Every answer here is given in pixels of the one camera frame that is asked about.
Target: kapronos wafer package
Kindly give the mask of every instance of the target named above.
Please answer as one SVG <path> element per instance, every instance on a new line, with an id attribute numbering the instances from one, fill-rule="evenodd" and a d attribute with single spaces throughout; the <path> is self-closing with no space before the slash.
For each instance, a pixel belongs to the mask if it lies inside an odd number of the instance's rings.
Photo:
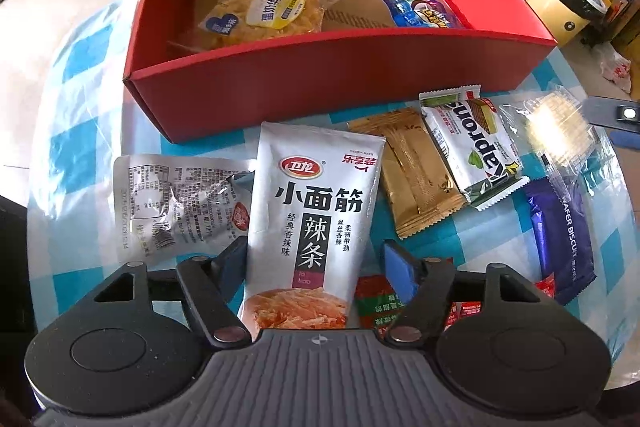
<path id="1" fill-rule="evenodd" d="M 431 107 L 431 97 L 420 94 L 424 121 L 471 206 L 484 210 L 529 182 L 491 100 L 459 99 Z"/>
<path id="2" fill-rule="evenodd" d="M 378 191 L 379 136 L 263 123 L 244 301 L 253 337 L 265 328 L 343 328 Z"/>

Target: blue snack wrapper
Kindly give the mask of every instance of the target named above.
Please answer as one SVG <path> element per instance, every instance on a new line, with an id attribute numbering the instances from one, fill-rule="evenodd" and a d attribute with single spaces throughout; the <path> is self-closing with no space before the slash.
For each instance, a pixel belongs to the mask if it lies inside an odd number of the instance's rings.
<path id="1" fill-rule="evenodd" d="M 531 206 L 542 277 L 554 274 L 556 301 L 565 305 L 596 278 L 580 188 L 574 185 L 570 203 L 562 203 L 546 178 L 530 182 L 524 191 Z"/>
<path id="2" fill-rule="evenodd" d="M 458 18 L 436 0 L 383 0 L 396 26 L 462 28 Z"/>

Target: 卫龙 logo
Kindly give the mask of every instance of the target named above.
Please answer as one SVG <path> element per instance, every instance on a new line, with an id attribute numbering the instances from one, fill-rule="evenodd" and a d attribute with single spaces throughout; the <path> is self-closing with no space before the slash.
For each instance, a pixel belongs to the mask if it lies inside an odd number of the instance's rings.
<path id="1" fill-rule="evenodd" d="M 280 169 L 287 176 L 300 180 L 312 180 L 322 174 L 322 166 L 305 156 L 289 156 L 280 162 Z"/>

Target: floor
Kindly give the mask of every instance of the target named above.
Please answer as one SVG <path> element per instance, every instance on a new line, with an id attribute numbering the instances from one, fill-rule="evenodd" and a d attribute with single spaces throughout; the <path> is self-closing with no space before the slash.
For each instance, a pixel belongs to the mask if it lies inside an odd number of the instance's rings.
<path id="1" fill-rule="evenodd" d="M 49 63 L 64 35 L 113 0 L 0 4 L 0 194 L 26 205 L 31 139 Z"/>
<path id="2" fill-rule="evenodd" d="M 49 63 L 63 36 L 112 0 L 5 0 L 0 4 L 0 194 L 26 205 L 31 139 Z M 575 39 L 562 49 L 588 94 L 628 98 L 600 76 L 596 60 Z M 640 152 L 617 149 L 640 220 Z M 637 332 L 614 368 L 610 384 L 625 385 L 640 371 Z"/>

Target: white bag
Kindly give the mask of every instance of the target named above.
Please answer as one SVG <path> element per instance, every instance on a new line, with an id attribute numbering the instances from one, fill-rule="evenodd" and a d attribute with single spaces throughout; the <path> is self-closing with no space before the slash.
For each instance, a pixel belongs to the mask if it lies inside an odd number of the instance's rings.
<path id="1" fill-rule="evenodd" d="M 262 124 L 239 312 L 254 338 L 345 327 L 384 146 L 380 136 Z"/>
<path id="2" fill-rule="evenodd" d="M 600 63 L 600 73 L 625 92 L 631 92 L 631 61 L 620 55 L 611 42 L 596 44 L 593 55 Z"/>

